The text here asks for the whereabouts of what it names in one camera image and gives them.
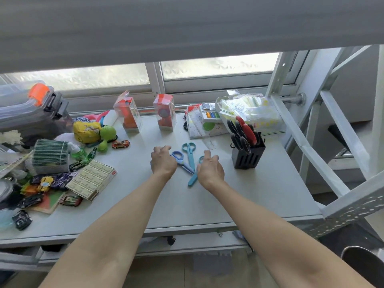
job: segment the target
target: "person's left arm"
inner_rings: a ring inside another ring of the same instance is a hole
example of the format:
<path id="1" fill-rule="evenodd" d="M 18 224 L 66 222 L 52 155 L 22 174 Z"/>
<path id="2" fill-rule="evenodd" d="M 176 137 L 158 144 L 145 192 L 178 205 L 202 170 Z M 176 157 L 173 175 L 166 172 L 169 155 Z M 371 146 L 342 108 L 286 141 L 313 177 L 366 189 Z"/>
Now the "person's left arm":
<path id="1" fill-rule="evenodd" d="M 176 171 L 169 150 L 154 148 L 150 178 L 82 232 L 40 288 L 122 287 L 157 198 Z"/>

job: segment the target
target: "green maraca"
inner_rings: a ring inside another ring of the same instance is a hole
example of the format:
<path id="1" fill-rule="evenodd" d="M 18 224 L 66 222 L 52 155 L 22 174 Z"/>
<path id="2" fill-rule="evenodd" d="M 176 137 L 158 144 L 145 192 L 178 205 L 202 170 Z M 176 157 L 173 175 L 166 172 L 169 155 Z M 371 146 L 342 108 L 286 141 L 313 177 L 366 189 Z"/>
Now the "green maraca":
<path id="1" fill-rule="evenodd" d="M 108 148 L 108 141 L 116 139 L 116 130 L 112 126 L 105 125 L 100 129 L 100 136 L 103 141 L 99 144 L 97 150 L 99 152 L 105 152 Z"/>

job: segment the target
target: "purple-blue scissors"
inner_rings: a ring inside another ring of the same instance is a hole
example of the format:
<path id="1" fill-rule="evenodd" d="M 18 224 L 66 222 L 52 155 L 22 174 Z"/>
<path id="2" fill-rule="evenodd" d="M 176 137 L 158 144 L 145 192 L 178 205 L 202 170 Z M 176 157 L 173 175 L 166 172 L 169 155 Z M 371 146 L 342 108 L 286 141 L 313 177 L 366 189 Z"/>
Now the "purple-blue scissors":
<path id="1" fill-rule="evenodd" d="M 177 164 L 182 166 L 183 169 L 185 169 L 187 172 L 191 174 L 195 173 L 195 171 L 187 163 L 184 162 L 184 155 L 182 152 L 175 150 L 170 155 L 174 157 L 176 159 Z"/>

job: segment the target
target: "person's right arm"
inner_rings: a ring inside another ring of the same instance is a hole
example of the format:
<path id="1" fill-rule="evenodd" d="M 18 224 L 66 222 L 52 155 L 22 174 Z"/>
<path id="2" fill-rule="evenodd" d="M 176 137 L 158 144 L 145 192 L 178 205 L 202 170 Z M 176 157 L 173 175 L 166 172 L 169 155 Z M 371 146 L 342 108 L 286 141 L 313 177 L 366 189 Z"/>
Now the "person's right arm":
<path id="1" fill-rule="evenodd" d="M 218 156 L 204 154 L 199 182 L 223 205 L 279 287 L 373 287 L 328 248 L 237 193 L 224 181 Z"/>

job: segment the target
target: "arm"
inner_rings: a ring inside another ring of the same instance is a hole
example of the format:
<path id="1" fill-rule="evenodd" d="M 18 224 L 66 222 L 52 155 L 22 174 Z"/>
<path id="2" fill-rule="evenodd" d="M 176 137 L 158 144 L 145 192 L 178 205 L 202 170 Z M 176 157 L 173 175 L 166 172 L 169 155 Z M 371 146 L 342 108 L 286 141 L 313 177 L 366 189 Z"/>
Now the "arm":
<path id="1" fill-rule="evenodd" d="M 218 156 L 204 153 L 199 182 L 223 205 L 279 287 L 373 287 L 328 248 L 238 194 L 224 181 Z"/>
<path id="2" fill-rule="evenodd" d="M 122 287 L 157 198 L 176 171 L 169 149 L 154 148 L 150 178 L 82 232 L 40 288 Z"/>

